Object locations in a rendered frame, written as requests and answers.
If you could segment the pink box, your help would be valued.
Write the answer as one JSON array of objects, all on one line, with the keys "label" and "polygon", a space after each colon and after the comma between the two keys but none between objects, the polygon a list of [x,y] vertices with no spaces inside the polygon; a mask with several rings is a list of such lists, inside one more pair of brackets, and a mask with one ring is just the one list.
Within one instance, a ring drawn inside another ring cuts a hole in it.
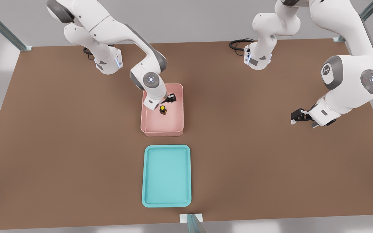
[{"label": "pink box", "polygon": [[177,101],[163,103],[167,113],[162,115],[158,106],[150,110],[142,104],[141,110],[141,131],[149,137],[159,136],[181,136],[184,129],[184,94],[183,86],[179,83],[168,83],[166,88],[169,94],[174,93]]}]

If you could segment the pale blue-green tray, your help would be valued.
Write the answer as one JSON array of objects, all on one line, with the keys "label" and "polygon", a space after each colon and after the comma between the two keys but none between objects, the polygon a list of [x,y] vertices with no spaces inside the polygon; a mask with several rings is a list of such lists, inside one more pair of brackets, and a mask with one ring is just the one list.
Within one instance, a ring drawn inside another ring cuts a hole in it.
[{"label": "pale blue-green tray", "polygon": [[192,201],[191,150],[150,145],[144,151],[141,201],[146,208],[187,207]]}]

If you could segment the silver frame post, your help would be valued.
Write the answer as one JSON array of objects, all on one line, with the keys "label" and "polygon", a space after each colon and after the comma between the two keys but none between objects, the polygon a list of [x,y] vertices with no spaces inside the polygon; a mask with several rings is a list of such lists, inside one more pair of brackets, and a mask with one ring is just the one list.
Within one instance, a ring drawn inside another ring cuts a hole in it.
[{"label": "silver frame post", "polygon": [[180,214],[180,223],[187,223],[188,233],[207,233],[206,229],[203,227],[203,214]]},{"label": "silver frame post", "polygon": [[0,33],[19,51],[31,51],[32,46],[25,45],[12,31],[0,21]]},{"label": "silver frame post", "polygon": [[[360,13],[360,17],[363,21],[366,21],[373,14],[373,0],[367,5],[367,7]],[[342,36],[334,37],[333,41],[336,43],[345,42],[345,38]]]}]

